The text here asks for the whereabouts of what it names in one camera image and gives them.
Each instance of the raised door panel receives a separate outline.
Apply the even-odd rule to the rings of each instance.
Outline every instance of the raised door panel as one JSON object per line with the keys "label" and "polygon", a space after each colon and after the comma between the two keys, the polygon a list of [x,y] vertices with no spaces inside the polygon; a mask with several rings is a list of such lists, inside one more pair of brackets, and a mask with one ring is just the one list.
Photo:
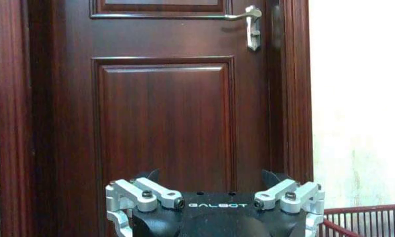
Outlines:
{"label": "raised door panel", "polygon": [[227,14],[230,0],[91,0],[93,17],[194,17]]}
{"label": "raised door panel", "polygon": [[161,168],[170,188],[231,189],[231,63],[198,61],[97,61],[103,184]]}

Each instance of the logo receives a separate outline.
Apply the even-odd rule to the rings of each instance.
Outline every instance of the logo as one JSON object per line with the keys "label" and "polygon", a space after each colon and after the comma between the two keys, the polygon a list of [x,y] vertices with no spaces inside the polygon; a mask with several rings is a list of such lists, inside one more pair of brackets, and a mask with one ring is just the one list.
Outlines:
{"label": "logo", "polygon": [[201,208],[201,207],[207,207],[207,208],[245,208],[247,206],[247,204],[198,204],[198,203],[191,203],[190,207],[191,208]]}

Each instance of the screw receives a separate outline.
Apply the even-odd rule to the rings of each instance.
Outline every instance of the screw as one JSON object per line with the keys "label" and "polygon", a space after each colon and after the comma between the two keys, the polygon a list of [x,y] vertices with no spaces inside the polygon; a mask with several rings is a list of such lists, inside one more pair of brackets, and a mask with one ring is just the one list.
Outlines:
{"label": "screw", "polygon": [[286,192],[286,199],[296,201],[297,200],[297,193],[296,192]]}
{"label": "screw", "polygon": [[255,200],[254,206],[258,210],[261,210],[263,208],[263,202],[261,200]]}
{"label": "screw", "polygon": [[185,207],[185,200],[182,198],[178,198],[174,202],[174,208],[183,209],[183,207]]}
{"label": "screw", "polygon": [[143,197],[147,198],[147,199],[151,198],[153,197],[153,191],[151,190],[145,190],[143,191]]}

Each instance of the door frame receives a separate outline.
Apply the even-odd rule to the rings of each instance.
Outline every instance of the door frame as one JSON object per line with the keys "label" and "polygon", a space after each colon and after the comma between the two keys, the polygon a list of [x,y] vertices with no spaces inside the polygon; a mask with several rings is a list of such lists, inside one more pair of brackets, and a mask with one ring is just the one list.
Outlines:
{"label": "door frame", "polygon": [[[38,236],[55,230],[55,224],[40,227],[39,219],[52,218],[54,208],[43,208],[38,195],[48,192],[48,184],[56,182],[55,174],[42,183],[38,182],[38,170],[44,161],[36,160],[36,154],[50,152],[52,148],[36,147],[35,137],[51,136],[44,127],[52,124],[48,119],[47,105],[38,105],[42,96],[36,88],[50,85],[51,81],[35,80],[38,71],[32,70],[32,57],[47,55],[40,47],[30,49],[32,40],[47,41],[50,33],[39,35],[40,29],[50,24],[36,22],[42,16],[30,19],[28,14],[38,0],[0,0],[0,229],[2,236]],[[270,76],[270,153],[274,171],[285,172],[302,182],[313,180],[313,141],[312,141],[312,89],[310,89],[310,49],[309,49],[309,0],[269,0],[267,12],[274,4],[281,5],[282,27],[285,29],[283,45],[275,49],[271,40],[269,47]],[[52,67],[52,62],[43,64]],[[40,106],[40,113],[32,113]],[[43,118],[38,125],[35,118]]]}

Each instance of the lever handle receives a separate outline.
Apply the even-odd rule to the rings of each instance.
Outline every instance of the lever handle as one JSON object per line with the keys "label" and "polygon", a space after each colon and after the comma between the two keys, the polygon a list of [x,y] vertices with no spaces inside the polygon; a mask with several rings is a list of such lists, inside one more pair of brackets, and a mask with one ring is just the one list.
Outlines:
{"label": "lever handle", "polygon": [[223,20],[237,21],[246,18],[247,22],[247,47],[257,51],[261,47],[261,31],[259,31],[259,19],[262,17],[262,11],[253,5],[246,8],[246,13],[242,15],[225,15]]}
{"label": "lever handle", "polygon": [[227,21],[237,21],[237,20],[245,19],[246,17],[258,19],[261,16],[262,16],[262,11],[255,6],[250,6],[246,10],[246,13],[243,13],[242,15],[225,15],[223,19]]}

